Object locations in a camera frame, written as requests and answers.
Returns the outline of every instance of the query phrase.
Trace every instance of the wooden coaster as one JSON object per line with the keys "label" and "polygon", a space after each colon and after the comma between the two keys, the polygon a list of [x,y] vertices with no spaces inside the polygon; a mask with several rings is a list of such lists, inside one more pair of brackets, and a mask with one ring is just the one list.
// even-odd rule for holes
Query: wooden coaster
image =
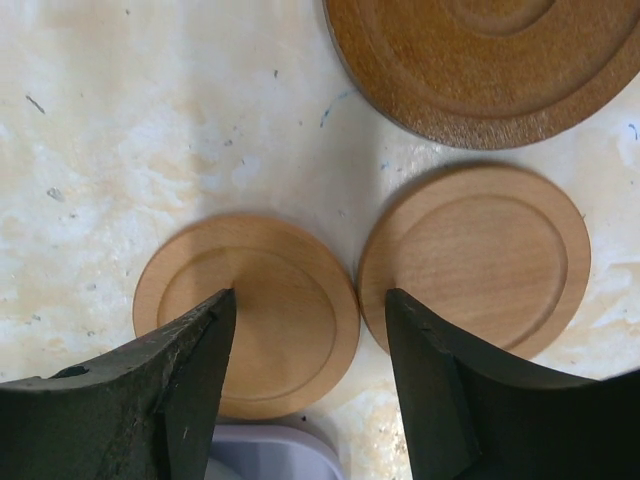
{"label": "wooden coaster", "polygon": [[591,264],[571,200],[538,175],[478,166],[413,190],[378,222],[360,261],[360,305],[389,351],[384,297],[399,287],[457,326],[521,357],[575,314]]}
{"label": "wooden coaster", "polygon": [[351,281],[324,245],[278,220],[215,217],[169,241],[138,283],[136,334],[231,287],[238,317],[220,414],[279,417],[331,390],[359,339]]}
{"label": "wooden coaster", "polygon": [[325,10],[373,105],[455,147],[556,135],[640,70],[638,0],[325,0]]}

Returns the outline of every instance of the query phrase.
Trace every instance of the large brown wooden disc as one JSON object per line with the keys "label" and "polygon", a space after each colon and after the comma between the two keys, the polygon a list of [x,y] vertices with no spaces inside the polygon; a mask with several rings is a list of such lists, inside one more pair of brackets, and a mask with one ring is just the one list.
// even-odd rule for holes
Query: large brown wooden disc
{"label": "large brown wooden disc", "polygon": [[389,351],[385,293],[399,287],[461,328],[531,357],[575,314],[591,264],[571,200],[538,175],[481,166],[430,180],[393,205],[360,261],[363,315]]}
{"label": "large brown wooden disc", "polygon": [[640,69],[639,0],[325,0],[343,63],[385,115],[500,149],[587,118]]}

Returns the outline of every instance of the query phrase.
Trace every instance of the white marble floor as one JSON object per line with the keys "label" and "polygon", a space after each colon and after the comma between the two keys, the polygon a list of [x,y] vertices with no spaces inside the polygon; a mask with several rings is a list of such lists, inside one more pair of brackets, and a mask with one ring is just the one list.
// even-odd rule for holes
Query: white marble floor
{"label": "white marble floor", "polygon": [[[640,365],[640,79],[540,144],[462,151],[406,133],[354,90],[315,0],[0,0],[0,380],[50,375],[133,338],[155,250],[220,212],[289,220],[353,273],[390,196],[445,164],[523,165],[585,215],[593,264],[536,359],[602,378]],[[409,479],[389,358],[284,421],[353,480]]]}

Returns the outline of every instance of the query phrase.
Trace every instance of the gray plastic container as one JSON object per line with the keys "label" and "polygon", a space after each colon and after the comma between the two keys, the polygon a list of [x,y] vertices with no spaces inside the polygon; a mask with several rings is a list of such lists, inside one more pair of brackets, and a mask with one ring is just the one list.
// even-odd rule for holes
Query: gray plastic container
{"label": "gray plastic container", "polygon": [[[327,445],[289,427],[216,426],[211,458],[243,480],[345,480],[337,456]],[[205,480],[217,480],[212,465]]]}

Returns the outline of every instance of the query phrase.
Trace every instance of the wood grain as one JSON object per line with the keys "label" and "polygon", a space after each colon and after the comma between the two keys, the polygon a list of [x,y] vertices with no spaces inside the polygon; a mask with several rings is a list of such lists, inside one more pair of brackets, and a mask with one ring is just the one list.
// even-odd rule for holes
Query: wood grain
{"label": "wood grain", "polygon": [[456,147],[556,135],[640,69],[640,0],[325,0],[325,10],[370,102]]}
{"label": "wood grain", "polygon": [[432,179],[389,209],[360,261],[358,293],[387,352],[384,297],[397,287],[531,357],[572,319],[590,264],[586,227],[562,191],[528,171],[483,165]]}
{"label": "wood grain", "polygon": [[287,415],[342,378],[360,330],[350,279],[315,238],[271,218],[214,217],[162,247],[136,289],[136,334],[222,288],[235,289],[238,318],[221,415]]}

